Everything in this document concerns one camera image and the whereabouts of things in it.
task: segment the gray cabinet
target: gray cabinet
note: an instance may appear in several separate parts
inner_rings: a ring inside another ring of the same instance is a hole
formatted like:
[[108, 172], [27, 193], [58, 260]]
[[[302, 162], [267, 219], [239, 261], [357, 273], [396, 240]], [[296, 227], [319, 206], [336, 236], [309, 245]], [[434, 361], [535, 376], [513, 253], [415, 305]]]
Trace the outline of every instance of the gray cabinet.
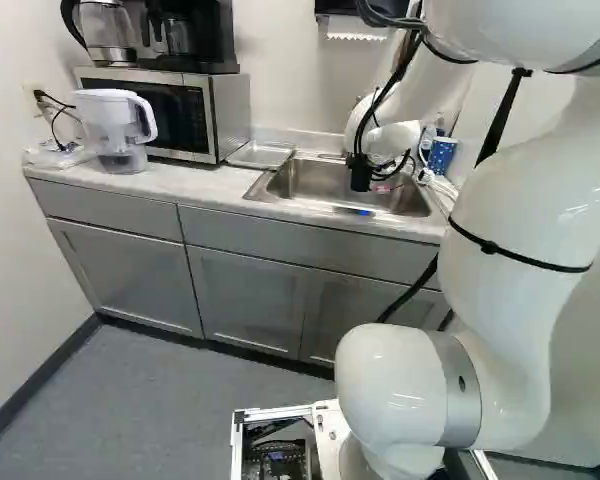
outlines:
[[[314, 272], [310, 285], [300, 357], [321, 364], [332, 364], [340, 339], [353, 327], [373, 322], [408, 288], [320, 271]], [[421, 290], [389, 323], [435, 329], [448, 310], [440, 292]]]
[[203, 336], [184, 245], [47, 221], [97, 311]]
[[310, 269], [187, 250], [208, 339], [298, 358]]

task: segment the electrical outlet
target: electrical outlet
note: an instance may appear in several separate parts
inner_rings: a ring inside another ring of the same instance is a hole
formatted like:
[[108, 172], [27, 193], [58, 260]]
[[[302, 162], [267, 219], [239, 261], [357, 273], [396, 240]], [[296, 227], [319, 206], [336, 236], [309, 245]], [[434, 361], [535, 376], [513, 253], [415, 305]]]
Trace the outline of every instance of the electrical outlet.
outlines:
[[43, 116], [43, 112], [38, 105], [36, 96], [33, 94], [34, 90], [44, 90], [44, 85], [36, 82], [26, 82], [22, 84], [22, 94], [27, 102], [29, 112], [33, 115], [33, 118], [38, 118]]

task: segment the baseboard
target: baseboard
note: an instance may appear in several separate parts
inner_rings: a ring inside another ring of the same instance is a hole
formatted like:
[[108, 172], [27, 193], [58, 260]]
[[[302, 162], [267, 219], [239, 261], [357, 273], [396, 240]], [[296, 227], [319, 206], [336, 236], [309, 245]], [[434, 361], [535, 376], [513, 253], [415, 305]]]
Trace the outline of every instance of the baseboard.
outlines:
[[18, 413], [53, 377], [64, 363], [77, 352], [100, 328], [98, 315], [91, 315], [24, 384], [0, 407], [0, 435], [9, 427]]
[[170, 332], [161, 330], [157, 327], [151, 327], [140, 323], [134, 323], [128, 320], [122, 320], [114, 318], [108, 315], [101, 315], [103, 323], [112, 325], [114, 327], [122, 328], [124, 330], [130, 330], [143, 335], [148, 335], [153, 338], [164, 340], [171, 343], [177, 343], [179, 345], [186, 345], [193, 348], [201, 348], [206, 350], [212, 350], [214, 352], [223, 353], [225, 355], [231, 355], [232, 357], [242, 358], [256, 363], [263, 363], [272, 367], [282, 368], [303, 375], [309, 375], [312, 377], [324, 378], [326, 380], [333, 380], [333, 369], [328, 367], [322, 367], [320, 365], [312, 365], [304, 363], [299, 360], [292, 360], [289, 358], [276, 357], [267, 353], [259, 352], [256, 350], [250, 350], [248, 348], [237, 347], [235, 345], [229, 345], [226, 343], [217, 342], [215, 340], [203, 340], [198, 338], [189, 337], [181, 333]]

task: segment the stainless steel sink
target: stainless steel sink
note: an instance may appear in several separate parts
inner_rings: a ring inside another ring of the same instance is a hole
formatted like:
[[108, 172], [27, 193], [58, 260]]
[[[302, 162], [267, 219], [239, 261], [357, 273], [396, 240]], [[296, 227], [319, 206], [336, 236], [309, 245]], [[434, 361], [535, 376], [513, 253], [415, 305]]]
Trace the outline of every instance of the stainless steel sink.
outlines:
[[373, 182], [371, 192], [353, 192], [349, 180], [350, 171], [341, 161], [292, 158], [277, 172], [264, 173], [244, 198], [374, 217], [427, 217], [431, 214], [420, 190], [405, 173]]

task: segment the metal tray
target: metal tray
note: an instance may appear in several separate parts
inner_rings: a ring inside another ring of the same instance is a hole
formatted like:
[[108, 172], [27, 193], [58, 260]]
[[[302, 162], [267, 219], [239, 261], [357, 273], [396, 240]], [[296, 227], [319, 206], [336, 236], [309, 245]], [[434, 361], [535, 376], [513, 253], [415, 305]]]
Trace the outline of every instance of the metal tray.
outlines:
[[290, 143], [251, 141], [229, 155], [227, 163], [235, 167], [276, 170], [295, 150], [295, 145]]

